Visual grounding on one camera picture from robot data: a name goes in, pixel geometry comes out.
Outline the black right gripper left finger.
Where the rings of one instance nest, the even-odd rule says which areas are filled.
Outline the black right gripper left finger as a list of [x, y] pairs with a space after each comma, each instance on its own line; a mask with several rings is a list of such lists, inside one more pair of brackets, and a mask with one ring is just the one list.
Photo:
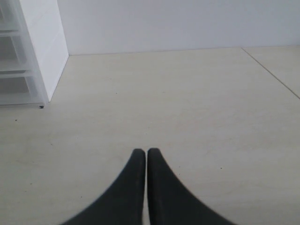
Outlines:
[[145, 190], [145, 152], [134, 149], [116, 180], [90, 206], [65, 225], [141, 225]]

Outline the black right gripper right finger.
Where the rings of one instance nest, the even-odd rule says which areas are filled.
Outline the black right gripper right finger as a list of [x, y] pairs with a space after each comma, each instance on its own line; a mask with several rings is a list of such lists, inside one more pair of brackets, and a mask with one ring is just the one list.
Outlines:
[[147, 153], [147, 198], [152, 225], [232, 225], [198, 200], [173, 173], [160, 149]]

